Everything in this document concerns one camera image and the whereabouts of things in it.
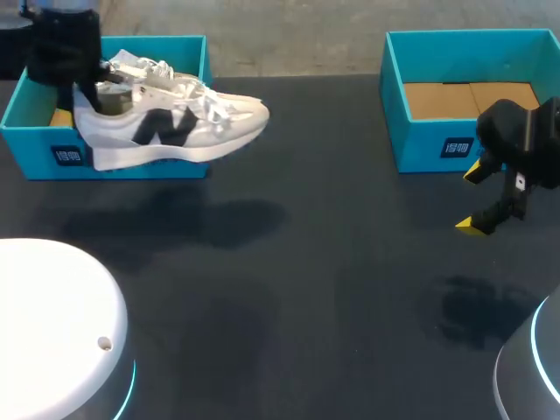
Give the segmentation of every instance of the box label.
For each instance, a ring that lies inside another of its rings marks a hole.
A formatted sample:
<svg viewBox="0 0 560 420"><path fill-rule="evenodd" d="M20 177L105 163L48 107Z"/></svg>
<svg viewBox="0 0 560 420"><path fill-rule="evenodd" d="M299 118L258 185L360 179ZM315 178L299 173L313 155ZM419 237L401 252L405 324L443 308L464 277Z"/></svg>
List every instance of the box label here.
<svg viewBox="0 0 560 420"><path fill-rule="evenodd" d="M84 166L78 146L53 146L51 147L54 159L59 166Z"/></svg>
<svg viewBox="0 0 560 420"><path fill-rule="evenodd" d="M466 158L473 147L472 137L449 137L441 150L441 158Z"/></svg>

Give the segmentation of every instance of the cardboard bottom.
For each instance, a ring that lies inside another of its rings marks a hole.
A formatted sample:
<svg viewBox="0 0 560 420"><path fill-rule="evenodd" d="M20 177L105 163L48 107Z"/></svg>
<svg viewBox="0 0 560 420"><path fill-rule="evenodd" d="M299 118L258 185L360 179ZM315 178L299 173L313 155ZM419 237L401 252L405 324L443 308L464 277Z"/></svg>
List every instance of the cardboard bottom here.
<svg viewBox="0 0 560 420"><path fill-rule="evenodd" d="M539 107L530 83L405 83L404 89L415 120L478 118L500 99Z"/></svg>
<svg viewBox="0 0 560 420"><path fill-rule="evenodd" d="M73 127L72 114L64 109L56 109L52 115L51 127Z"/></svg>

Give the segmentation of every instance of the open box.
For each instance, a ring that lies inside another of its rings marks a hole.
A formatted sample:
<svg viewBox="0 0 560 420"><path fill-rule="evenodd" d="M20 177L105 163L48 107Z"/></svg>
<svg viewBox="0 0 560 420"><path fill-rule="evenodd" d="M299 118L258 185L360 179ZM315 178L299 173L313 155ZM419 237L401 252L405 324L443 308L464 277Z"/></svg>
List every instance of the open box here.
<svg viewBox="0 0 560 420"><path fill-rule="evenodd" d="M125 49L140 57L164 60L181 73L212 82L207 39L182 37L103 37L102 53L114 57ZM70 127L51 127L57 92L27 78L24 72L6 109L0 130L28 179L191 179L204 178L207 164L159 161L119 171L96 171L88 148Z"/></svg>
<svg viewBox="0 0 560 420"><path fill-rule="evenodd" d="M546 29L389 32L380 90L399 172L466 171L488 106L560 96L560 44Z"/></svg>

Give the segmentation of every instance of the round white cover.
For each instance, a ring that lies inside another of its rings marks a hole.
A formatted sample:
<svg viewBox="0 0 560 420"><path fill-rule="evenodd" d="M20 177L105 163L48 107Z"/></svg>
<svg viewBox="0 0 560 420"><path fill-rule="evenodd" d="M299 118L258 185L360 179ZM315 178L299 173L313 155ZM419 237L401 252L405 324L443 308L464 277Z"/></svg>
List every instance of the round white cover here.
<svg viewBox="0 0 560 420"><path fill-rule="evenodd" d="M115 279L64 243L0 240L0 314L3 420L68 416L97 392L123 352L128 321ZM104 338L109 351L100 346Z"/></svg>

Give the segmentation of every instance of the teal box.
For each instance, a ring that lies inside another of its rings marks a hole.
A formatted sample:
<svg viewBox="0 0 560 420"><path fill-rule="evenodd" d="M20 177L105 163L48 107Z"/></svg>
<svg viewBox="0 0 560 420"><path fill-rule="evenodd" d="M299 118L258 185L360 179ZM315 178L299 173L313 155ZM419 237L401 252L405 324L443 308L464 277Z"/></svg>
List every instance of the teal box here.
<svg viewBox="0 0 560 420"><path fill-rule="evenodd" d="M140 57L165 60L176 71L198 75L208 85L212 82L206 37L103 37L105 58L114 57L122 48ZM56 101L55 89L34 83L24 72L0 123L3 137L28 179L199 179L206 176L207 164L183 161L96 171L89 165L86 144L75 129L49 127ZM55 158L60 151L75 151L72 162L61 165L60 156Z"/></svg>
<svg viewBox="0 0 560 420"><path fill-rule="evenodd" d="M560 96L560 44L546 29L387 33L380 90L399 172L467 171L476 161L476 120L414 120L403 85L465 82L527 82L544 103Z"/></svg>

